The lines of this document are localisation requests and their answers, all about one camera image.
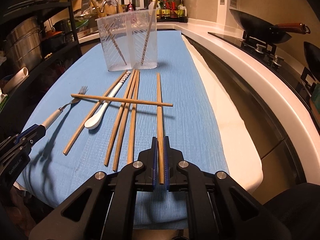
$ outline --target blue table surface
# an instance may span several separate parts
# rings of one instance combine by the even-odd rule
[[[164,135],[170,146],[182,151],[185,160],[201,170],[215,173],[228,171],[219,129],[212,107],[194,62],[179,31],[158,31],[158,67],[140,72],[139,99],[156,101],[156,72],[161,74]],[[121,72],[108,72],[101,44],[84,54],[50,88],[30,116],[25,129],[41,124],[53,111],[70,101],[71,93],[88,86],[87,94],[102,95]],[[122,97],[127,83],[119,90]],[[56,207],[97,171],[112,173],[115,147],[110,165],[103,165],[111,130],[120,103],[111,103],[94,130],[83,129],[70,152],[62,151],[93,106],[81,100],[68,106],[47,130],[30,153],[31,161],[18,178],[18,183],[52,207]],[[119,170],[126,165],[130,126],[129,113]],[[150,148],[156,136],[156,106],[138,105],[135,152]],[[179,229],[187,227],[183,192],[169,193],[158,185],[152,193],[138,192],[135,228]]]

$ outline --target tile floor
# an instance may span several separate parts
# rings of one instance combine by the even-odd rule
[[[82,53],[86,53],[97,42],[87,44],[81,48]],[[209,68],[217,75],[221,84],[230,95],[233,103],[244,120],[246,128],[252,137],[260,158],[262,159],[263,181],[261,185],[253,192],[253,196],[262,204],[292,187],[294,181],[282,147],[270,150],[279,141],[279,135],[275,133],[270,121],[261,106],[246,91],[246,88],[233,80],[228,73],[223,71],[222,63],[213,56],[196,46],[196,49],[203,56]],[[170,240],[177,236],[177,230],[134,230],[133,240]]]

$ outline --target black pants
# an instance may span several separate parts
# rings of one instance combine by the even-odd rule
[[[303,183],[264,204],[291,232],[292,240],[320,240],[320,186]]]

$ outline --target gas stove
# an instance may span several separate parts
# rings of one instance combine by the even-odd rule
[[[305,67],[302,75],[300,75],[294,68],[285,62],[284,58],[276,55],[276,45],[266,44],[263,41],[246,36],[245,33],[242,39],[219,33],[208,33],[238,47],[273,72],[302,102],[310,113],[313,123],[320,133],[320,120],[318,119],[317,113],[313,112],[310,105],[310,97],[316,84],[313,83],[310,85],[306,81],[308,75],[314,79],[309,69]]]

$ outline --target transparent utensil holder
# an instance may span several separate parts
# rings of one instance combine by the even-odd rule
[[[151,30],[143,59],[150,20]],[[119,13],[99,18],[97,23],[108,70],[150,69],[157,66],[156,10]]]

